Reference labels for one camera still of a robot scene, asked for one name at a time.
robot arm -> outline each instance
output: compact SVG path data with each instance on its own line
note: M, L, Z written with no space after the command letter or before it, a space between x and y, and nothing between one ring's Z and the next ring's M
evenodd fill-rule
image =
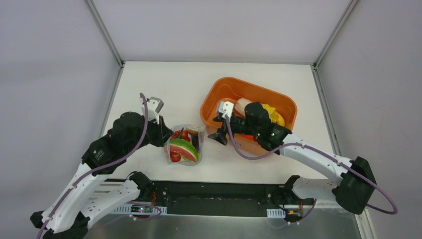
M376 184L368 161L361 157L356 160L341 157L304 141L289 129L272 123L268 112L259 102L250 103L245 107L245 119L232 114L233 108L234 104L231 102L221 102L218 105L214 121L222 122L222 126L216 133L210 134L209 138L227 145L228 133L252 135L263 149L295 159L328 178L319 180L292 176L284 185L285 190L292 191L301 199L335 200L354 214L363 212L374 187L344 166L359 172ZM270 152L258 158L268 156Z
M148 144L163 147L173 134L165 126L163 117L158 115L164 103L159 98L150 98L146 103L147 106L142 111L148 116L148 124L144 139L138 148ZM35 227L48 230L44 238L63 238L63 235L82 238L95 222L119 205L150 196L152 182L141 172L137 172L118 189L98 200L87 202L95 188L125 163L126 159L110 167L104 166L123 159L139 145L144 124L144 116L135 112L123 113L114 121L112 129L108 130L106 135L91 143L82 156L75 176L59 198L47 210L31 216Z

plastic bag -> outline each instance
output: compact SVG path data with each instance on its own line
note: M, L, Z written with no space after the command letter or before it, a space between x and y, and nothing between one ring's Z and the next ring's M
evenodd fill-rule
M197 165L202 160L205 126L178 125L166 143L168 163Z

gray wall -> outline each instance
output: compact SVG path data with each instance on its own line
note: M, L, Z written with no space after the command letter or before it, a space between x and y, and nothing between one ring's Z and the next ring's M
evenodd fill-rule
M95 0L130 61L316 61L350 0Z
M117 64L82 0L0 1L0 238L69 182L101 129Z
M422 235L422 1L362 0L319 68L342 153L367 158L399 214L378 238ZM371 203L390 208L376 193Z

white tabletop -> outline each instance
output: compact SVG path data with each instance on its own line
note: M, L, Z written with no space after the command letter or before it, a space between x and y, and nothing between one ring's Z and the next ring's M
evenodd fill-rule
M309 65L126 62L106 123L106 130L127 111L142 114L139 93L164 101L160 115L167 127L204 125L200 107L214 82L232 76L291 97L298 107L293 132L332 152L328 131ZM291 175L325 178L283 156L246 160L231 146L205 138L203 160L196 166L167 164L162 148L148 145L136 151L110 178L124 179L142 171L151 180L282 184Z

orange container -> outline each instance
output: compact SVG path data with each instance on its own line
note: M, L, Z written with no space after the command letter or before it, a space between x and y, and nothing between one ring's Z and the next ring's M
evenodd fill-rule
M296 103L290 97L234 77L223 77L214 83L201 106L201 119L208 126L208 134L215 133L221 127L220 122L212 120L217 116L215 112L217 105L221 101L230 101L236 104L240 98L268 104L276 108L276 111L284 118L285 127L290 130L293 129L298 109ZM236 137L236 142L239 143L240 149L252 154L262 155L266 153L266 150L261 148L257 142L247 138Z

